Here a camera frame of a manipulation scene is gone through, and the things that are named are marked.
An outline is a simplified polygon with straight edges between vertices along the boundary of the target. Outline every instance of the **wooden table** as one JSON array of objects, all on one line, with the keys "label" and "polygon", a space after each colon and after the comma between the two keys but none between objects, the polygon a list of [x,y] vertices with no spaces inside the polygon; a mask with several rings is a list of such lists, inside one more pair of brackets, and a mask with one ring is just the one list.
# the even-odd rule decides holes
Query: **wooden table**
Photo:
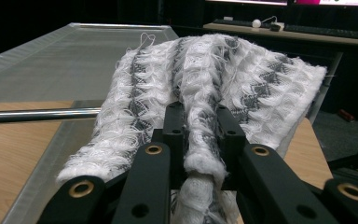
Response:
[{"label": "wooden table", "polygon": [[221,30],[221,31],[239,32],[248,35],[263,35],[263,36],[271,36],[271,37],[288,38],[293,40],[323,42],[328,44],[339,43],[339,44],[346,44],[346,45],[354,45],[358,47],[358,39],[354,39],[354,38],[343,38],[343,37],[336,37],[336,36],[329,36],[329,35],[310,35],[310,34],[286,32],[286,31],[274,32],[274,31],[270,31],[270,29],[265,29],[265,28],[225,25],[225,24],[218,24],[218,23],[204,24],[203,28]]},{"label": "wooden table", "polygon": [[[1,110],[48,109],[70,107],[72,102],[0,104]],[[0,124],[0,222],[15,202],[60,122]],[[324,154],[304,119],[296,130],[284,159],[304,181],[322,188],[332,178]]]}]

